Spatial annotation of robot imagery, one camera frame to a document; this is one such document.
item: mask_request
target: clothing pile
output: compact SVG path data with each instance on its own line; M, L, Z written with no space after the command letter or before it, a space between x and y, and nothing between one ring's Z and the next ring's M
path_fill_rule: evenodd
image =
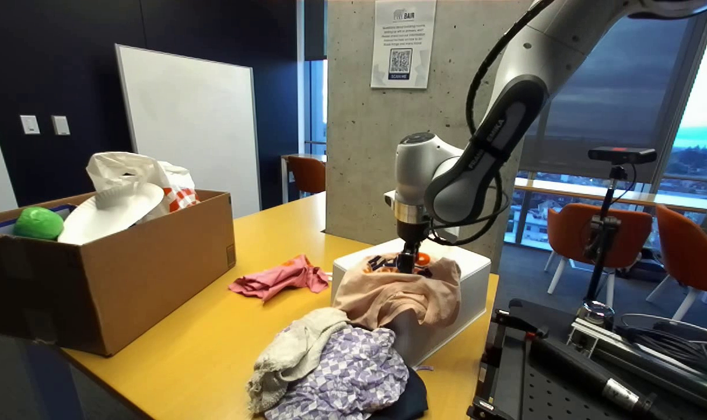
M254 362L250 411L266 420L412 420L428 411L423 377L397 352L388 322L416 313L448 324L458 313L454 261L429 265L432 278L355 270L337 308L316 308L285 327Z

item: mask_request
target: white plastic bag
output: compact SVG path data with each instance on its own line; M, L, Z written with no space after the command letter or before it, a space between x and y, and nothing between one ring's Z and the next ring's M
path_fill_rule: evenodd
M148 219L177 212L196 203L194 180L188 167L156 161L134 152L99 152L91 155L87 173L96 191L110 191L138 181L163 189L163 203Z

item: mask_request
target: paper sign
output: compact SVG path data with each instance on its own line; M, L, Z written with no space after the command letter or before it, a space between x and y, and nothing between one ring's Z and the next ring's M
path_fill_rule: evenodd
M376 0L373 88L428 88L437 0Z

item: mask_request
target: wall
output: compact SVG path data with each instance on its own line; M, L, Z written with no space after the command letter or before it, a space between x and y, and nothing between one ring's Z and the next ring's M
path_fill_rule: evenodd
M280 203L280 154L297 152L297 6L287 0L0 0L0 141L19 203L91 189L91 152L131 148L115 41L253 65L262 204ZM19 114L40 116L23 135ZM70 138L52 135L52 114Z
M384 193L395 187L397 141L419 131L465 146L469 82L497 36L530 6L528 0L439 0L428 91L372 91L376 2L332 2L329 48L329 203L328 228L365 242L397 235ZM482 85L482 116L491 85ZM511 184L521 148L502 175ZM500 267L507 214L469 246Z

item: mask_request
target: crumpled cloth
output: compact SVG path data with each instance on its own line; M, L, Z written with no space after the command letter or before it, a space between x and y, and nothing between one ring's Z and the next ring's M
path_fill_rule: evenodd
M413 310L425 327L448 327L460 314L463 270L450 259L428 265L429 275L372 270L369 261L341 279L334 305L345 310L351 324L379 328L397 314Z
M317 294L328 289L328 284L328 275L301 253L278 267L237 278L230 289L266 303L287 287L306 287Z
M293 383L306 377L320 363L329 335L345 327L345 320L349 314L338 308L316 308L264 347L250 377L253 415L274 407Z
M408 365L393 328L345 324L334 331L317 369L264 413L266 420L365 420L407 390Z

